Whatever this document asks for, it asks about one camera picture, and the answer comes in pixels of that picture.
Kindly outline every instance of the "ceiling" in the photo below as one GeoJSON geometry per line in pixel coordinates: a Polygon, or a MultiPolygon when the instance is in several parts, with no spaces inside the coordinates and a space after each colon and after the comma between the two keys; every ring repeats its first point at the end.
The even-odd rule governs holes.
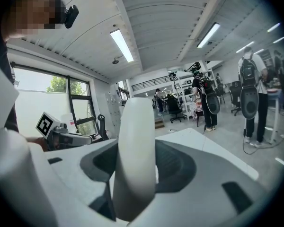
{"type": "Polygon", "coordinates": [[[123,0],[143,69],[175,60],[208,0],[123,0]]]}
{"type": "Polygon", "coordinates": [[[160,68],[198,60],[228,60],[251,41],[255,50],[284,36],[264,0],[64,0],[79,8],[71,29],[46,30],[18,40],[12,49],[47,60],[62,61],[74,70],[117,82],[160,68]],[[197,49],[212,24],[221,25],[210,45],[197,49]],[[112,64],[121,51],[110,36],[119,28],[133,54],[112,64]]]}

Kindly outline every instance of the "railing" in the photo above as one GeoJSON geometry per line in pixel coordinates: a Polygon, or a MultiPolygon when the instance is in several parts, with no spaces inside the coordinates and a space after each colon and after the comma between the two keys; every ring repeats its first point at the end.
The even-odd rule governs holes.
{"type": "Polygon", "coordinates": [[[165,82],[170,82],[173,81],[173,79],[175,78],[175,75],[169,75],[169,76],[165,76],[165,77],[161,77],[161,78],[155,78],[153,80],[149,80],[149,81],[145,81],[142,83],[138,83],[135,85],[132,85],[133,91],[137,91],[146,87],[151,87],[154,85],[158,85],[158,84],[162,84],[165,82]]]}

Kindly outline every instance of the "black backpack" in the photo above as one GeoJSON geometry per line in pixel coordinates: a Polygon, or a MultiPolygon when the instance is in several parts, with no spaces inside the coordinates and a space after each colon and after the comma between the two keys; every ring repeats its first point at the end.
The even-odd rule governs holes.
{"type": "Polygon", "coordinates": [[[242,66],[241,66],[241,70],[240,70],[240,75],[241,75],[241,83],[243,87],[246,86],[253,86],[256,85],[256,70],[257,67],[254,63],[254,61],[252,60],[252,55],[250,55],[249,59],[246,59],[244,57],[242,57],[242,66]]]}

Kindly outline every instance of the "ceiling light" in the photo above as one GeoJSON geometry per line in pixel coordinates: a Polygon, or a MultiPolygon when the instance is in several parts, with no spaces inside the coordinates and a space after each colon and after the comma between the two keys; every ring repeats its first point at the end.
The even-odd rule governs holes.
{"type": "Polygon", "coordinates": [[[118,45],[119,49],[123,53],[124,57],[127,59],[127,62],[133,61],[133,56],[123,38],[123,35],[121,34],[120,29],[117,29],[113,32],[110,32],[110,35],[118,45]]]}
{"type": "Polygon", "coordinates": [[[220,25],[218,23],[214,23],[213,26],[210,28],[210,30],[207,32],[205,37],[201,40],[201,42],[197,45],[197,48],[202,48],[206,42],[213,36],[213,34],[220,28],[220,25]]]}
{"type": "Polygon", "coordinates": [[[262,52],[262,51],[264,51],[264,49],[261,49],[261,50],[255,52],[254,54],[258,54],[258,53],[260,53],[260,52],[262,52]]]}
{"type": "Polygon", "coordinates": [[[267,32],[273,31],[275,28],[279,27],[281,23],[277,23],[276,25],[272,26],[270,29],[267,30],[267,32]]]}
{"type": "Polygon", "coordinates": [[[281,41],[281,40],[283,40],[284,39],[284,37],[282,37],[282,38],[280,38],[280,39],[278,39],[278,40],[275,40],[273,43],[275,44],[275,43],[278,43],[279,41],[281,41]]]}
{"type": "Polygon", "coordinates": [[[254,43],[254,41],[250,42],[249,44],[245,45],[243,48],[241,48],[238,51],[236,51],[236,53],[239,53],[240,51],[243,51],[247,46],[250,46],[253,43],[254,43]]]}

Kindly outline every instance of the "gray floor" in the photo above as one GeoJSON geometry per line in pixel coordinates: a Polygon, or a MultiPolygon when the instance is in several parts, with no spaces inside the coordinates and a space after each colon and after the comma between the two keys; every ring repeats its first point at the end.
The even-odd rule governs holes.
{"type": "MultiPolygon", "coordinates": [[[[278,186],[280,183],[279,180],[282,179],[284,174],[284,165],[275,159],[277,157],[284,161],[284,140],[280,137],[281,134],[284,134],[284,116],[279,115],[279,127],[276,137],[276,144],[279,144],[274,148],[260,149],[252,155],[247,155],[242,149],[244,117],[241,112],[239,112],[237,116],[234,116],[234,113],[231,113],[232,104],[230,95],[225,97],[225,103],[226,104],[223,103],[221,105],[221,111],[218,113],[217,129],[211,132],[206,131],[204,135],[256,169],[259,172],[258,181],[260,184],[268,191],[271,191],[278,186]]],[[[204,117],[200,118],[199,127],[197,127],[196,121],[193,122],[192,119],[189,121],[181,120],[182,122],[174,121],[173,124],[171,124],[169,120],[171,115],[164,113],[163,117],[165,127],[156,129],[156,136],[168,134],[170,133],[170,129],[179,131],[186,128],[193,128],[200,133],[203,133],[204,131],[204,117]]],[[[269,109],[266,127],[273,128],[274,118],[274,110],[269,109]]],[[[256,141],[256,130],[257,123],[255,123],[255,132],[251,143],[256,141]]],[[[265,130],[264,138],[266,141],[269,141],[271,134],[272,131],[265,130]]],[[[244,144],[244,148],[248,153],[255,150],[255,148],[249,144],[244,144]]]]}

